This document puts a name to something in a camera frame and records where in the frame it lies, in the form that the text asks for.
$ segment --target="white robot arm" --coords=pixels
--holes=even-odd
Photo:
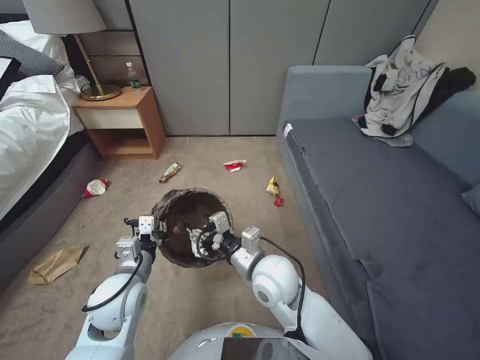
[[[152,236],[164,232],[166,225],[160,222],[160,229],[154,229],[158,222],[152,215],[141,216],[138,220],[125,220],[132,229],[138,227],[137,236],[122,237],[116,243],[118,266],[114,275],[92,292],[87,305],[83,307],[82,311],[87,316],[68,360],[134,358],[135,332],[147,301],[146,282],[155,261],[157,243]],[[225,212],[213,214],[209,221],[210,225],[204,229],[191,230],[192,252],[195,256],[205,257],[208,250],[204,244],[211,240],[210,250],[222,253],[219,259],[226,259],[251,285],[258,301],[278,319],[286,337],[300,340],[320,351],[323,359],[372,359],[367,347],[330,304],[306,285],[302,286],[302,279],[286,257],[265,256],[259,241],[269,240],[260,236],[257,227],[248,227],[240,239],[230,233]],[[107,331],[117,332],[116,337],[107,337]],[[184,358],[179,355],[185,354],[185,349],[190,348],[187,342],[184,344],[187,346],[182,345],[179,348],[181,351],[176,351],[171,359]],[[198,352],[200,356],[207,349],[207,346],[201,347],[203,343],[195,344],[191,351]]]
[[[155,261],[157,243],[152,240],[156,219],[153,215],[138,220],[125,219],[138,227],[138,234],[121,237],[116,243],[117,268],[88,298],[86,319],[75,348],[67,360],[132,360],[134,338],[140,315],[147,302],[147,280]],[[105,332],[117,332],[109,338]]]

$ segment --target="table lamp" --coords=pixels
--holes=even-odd
[[[78,34],[105,30],[106,26],[92,0],[23,0],[33,30],[37,34],[73,34],[85,59],[95,86],[83,89],[80,97],[99,101],[114,98],[121,94],[117,85],[101,85]]]

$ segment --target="food wrapper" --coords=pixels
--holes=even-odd
[[[272,176],[270,179],[270,182],[268,183],[268,186],[266,187],[266,192],[270,193],[275,196],[280,195],[280,186],[279,186],[279,180],[277,179],[276,176]]]
[[[90,181],[86,185],[86,189],[83,193],[83,197],[95,196],[95,195],[102,195],[107,190],[107,185],[109,181],[107,179],[95,179]]]
[[[277,179],[276,176],[271,177],[270,182],[266,187],[266,192],[275,196],[275,201],[273,202],[273,205],[275,205],[276,207],[280,207],[284,205],[285,200],[282,197],[280,197],[279,180]]]
[[[242,168],[242,166],[247,162],[247,160],[234,160],[223,163],[225,169],[230,172],[236,172]]]
[[[77,265],[87,247],[88,245],[73,245],[57,251],[30,271],[28,283],[33,285],[50,284]]]
[[[168,167],[168,169],[163,173],[161,176],[160,180],[158,180],[159,183],[166,183],[169,179],[171,179],[176,173],[178,173],[182,167],[180,164],[174,162],[172,165]]]

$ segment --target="nightstand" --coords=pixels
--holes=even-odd
[[[79,99],[72,105],[102,158],[158,158],[164,127],[152,87],[142,89],[124,87],[112,99]]]

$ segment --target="water bottle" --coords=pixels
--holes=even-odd
[[[135,71],[131,62],[127,62],[126,66],[128,68],[128,79],[130,80],[130,86],[135,92],[142,91],[142,85],[140,85],[139,75]]]

